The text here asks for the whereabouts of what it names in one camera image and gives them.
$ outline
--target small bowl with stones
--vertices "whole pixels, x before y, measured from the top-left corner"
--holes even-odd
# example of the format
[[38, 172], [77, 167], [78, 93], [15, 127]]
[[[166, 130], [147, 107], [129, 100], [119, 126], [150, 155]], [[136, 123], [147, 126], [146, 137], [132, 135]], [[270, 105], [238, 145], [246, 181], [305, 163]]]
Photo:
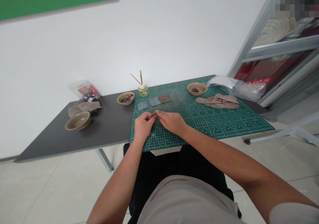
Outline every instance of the small bowl with stones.
[[122, 105], [130, 105], [133, 103], [135, 94], [133, 92], [125, 92], [117, 97], [117, 102]]
[[190, 83], [187, 85], [187, 89], [193, 96], [200, 96], [208, 90], [207, 86], [202, 83]]

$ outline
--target glass bottle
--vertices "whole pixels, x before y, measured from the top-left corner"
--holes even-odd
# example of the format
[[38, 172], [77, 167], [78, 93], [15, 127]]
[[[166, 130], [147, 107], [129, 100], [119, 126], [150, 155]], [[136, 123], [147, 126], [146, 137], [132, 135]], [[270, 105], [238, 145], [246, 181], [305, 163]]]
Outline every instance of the glass bottle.
[[139, 85], [137, 90], [138, 90], [141, 97], [146, 97], [150, 94], [149, 88], [147, 87], [146, 84]]

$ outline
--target beige shirt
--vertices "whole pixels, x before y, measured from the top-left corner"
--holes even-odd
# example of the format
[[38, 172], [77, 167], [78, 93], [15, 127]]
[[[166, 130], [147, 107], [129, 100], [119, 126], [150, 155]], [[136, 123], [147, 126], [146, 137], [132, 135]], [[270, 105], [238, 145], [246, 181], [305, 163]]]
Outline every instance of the beige shirt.
[[[211, 185], [197, 178], [173, 175], [155, 188], [137, 223], [243, 224], [237, 213], [237, 204]], [[270, 223], [319, 223], [319, 209], [283, 203], [271, 211]]]

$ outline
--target plastic bag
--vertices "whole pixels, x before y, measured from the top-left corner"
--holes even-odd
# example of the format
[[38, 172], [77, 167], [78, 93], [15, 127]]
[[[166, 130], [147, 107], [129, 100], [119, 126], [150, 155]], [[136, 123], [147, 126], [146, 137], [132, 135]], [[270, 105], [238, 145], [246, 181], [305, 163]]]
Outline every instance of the plastic bag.
[[224, 92], [238, 98], [243, 98], [253, 102], [260, 100], [266, 91], [265, 83], [246, 84], [245, 82], [226, 77], [215, 76], [207, 82], [207, 87], [218, 86]]

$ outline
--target hand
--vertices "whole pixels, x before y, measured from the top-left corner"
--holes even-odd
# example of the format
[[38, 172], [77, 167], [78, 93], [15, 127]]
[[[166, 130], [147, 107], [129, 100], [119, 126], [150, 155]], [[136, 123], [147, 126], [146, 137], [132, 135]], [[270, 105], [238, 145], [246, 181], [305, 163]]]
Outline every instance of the hand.
[[145, 142], [147, 137], [151, 133], [152, 126], [155, 123], [157, 117], [158, 116], [154, 113], [145, 112], [142, 113], [137, 119], [135, 119], [134, 139]]
[[189, 127], [179, 113], [168, 113], [156, 110], [160, 122], [168, 131], [181, 136]]

